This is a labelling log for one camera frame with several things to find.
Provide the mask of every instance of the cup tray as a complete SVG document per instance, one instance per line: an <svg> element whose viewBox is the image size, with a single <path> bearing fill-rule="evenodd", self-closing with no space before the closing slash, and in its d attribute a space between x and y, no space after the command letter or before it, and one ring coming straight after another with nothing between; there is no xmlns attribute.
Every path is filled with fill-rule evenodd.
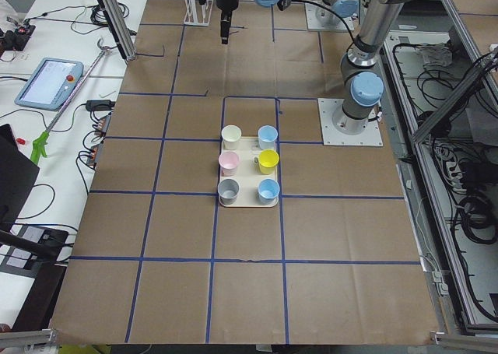
<svg viewBox="0 0 498 354"><path fill-rule="evenodd" d="M221 151L228 151L228 149L225 149L223 143ZM269 175L261 173L258 162L256 162L256 158L259 156L259 153L261 153L258 138L243 136L240 138L238 148L232 150L232 152L238 154L240 158L240 165L237 168L237 172L231 177L225 177L222 175L220 169L219 181L228 178L234 179L239 184L239 194L237 200L233 204L224 205L222 202L220 202L220 204L227 208L271 208L272 206L277 205L277 202L279 201L278 197L267 205L264 205L259 201L259 183L264 179L274 179L275 181L278 181L278 166L273 173Z"/></svg>

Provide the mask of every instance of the cup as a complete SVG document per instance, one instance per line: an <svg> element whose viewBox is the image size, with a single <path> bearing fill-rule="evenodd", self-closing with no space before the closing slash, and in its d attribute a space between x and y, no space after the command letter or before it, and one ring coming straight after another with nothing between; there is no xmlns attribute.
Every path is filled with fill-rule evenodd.
<svg viewBox="0 0 498 354"><path fill-rule="evenodd" d="M259 201L263 205L271 204L280 193L279 183L273 179L264 179L258 186Z"/></svg>
<svg viewBox="0 0 498 354"><path fill-rule="evenodd" d="M259 147L263 150L274 149L279 133L273 126L262 126L258 130Z"/></svg>
<svg viewBox="0 0 498 354"><path fill-rule="evenodd" d="M229 124L228 126L223 127L223 130L221 130L221 138L223 139L225 149L237 149L241 137L242 131L240 130L240 128L233 124Z"/></svg>
<svg viewBox="0 0 498 354"><path fill-rule="evenodd" d="M258 164L259 170L264 175L269 175L273 173L275 167L279 164L280 157L279 154L272 149L265 149L259 153Z"/></svg>
<svg viewBox="0 0 498 354"><path fill-rule="evenodd" d="M223 205L231 205L237 200L239 184L234 179L225 179L218 184L219 201Z"/></svg>
<svg viewBox="0 0 498 354"><path fill-rule="evenodd" d="M237 172L240 163L239 155L235 152L223 152L218 157L221 174L225 177L231 177Z"/></svg>

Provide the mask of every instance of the pink cup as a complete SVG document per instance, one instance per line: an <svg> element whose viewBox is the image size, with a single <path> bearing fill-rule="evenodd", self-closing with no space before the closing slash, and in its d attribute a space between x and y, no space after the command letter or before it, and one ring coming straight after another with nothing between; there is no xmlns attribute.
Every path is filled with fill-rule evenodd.
<svg viewBox="0 0 498 354"><path fill-rule="evenodd" d="M218 162L223 176L231 177L237 172L240 158L235 152L223 152L219 155Z"/></svg>

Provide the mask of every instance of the gray cup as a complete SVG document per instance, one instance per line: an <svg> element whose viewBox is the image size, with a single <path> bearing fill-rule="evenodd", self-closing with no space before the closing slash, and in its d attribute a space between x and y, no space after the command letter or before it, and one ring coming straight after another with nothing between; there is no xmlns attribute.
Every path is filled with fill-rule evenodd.
<svg viewBox="0 0 498 354"><path fill-rule="evenodd" d="M231 205L237 200L239 184L234 179L225 179L218 184L219 201L223 205Z"/></svg>

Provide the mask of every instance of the yellow cup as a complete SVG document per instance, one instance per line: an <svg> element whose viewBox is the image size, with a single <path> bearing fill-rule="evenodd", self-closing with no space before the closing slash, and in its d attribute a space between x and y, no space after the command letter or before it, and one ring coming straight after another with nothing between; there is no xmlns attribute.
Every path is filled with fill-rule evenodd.
<svg viewBox="0 0 498 354"><path fill-rule="evenodd" d="M265 149L261 153L259 153L258 164L259 170L264 175L269 175L273 173L275 166L279 164L280 157L279 154L275 150Z"/></svg>

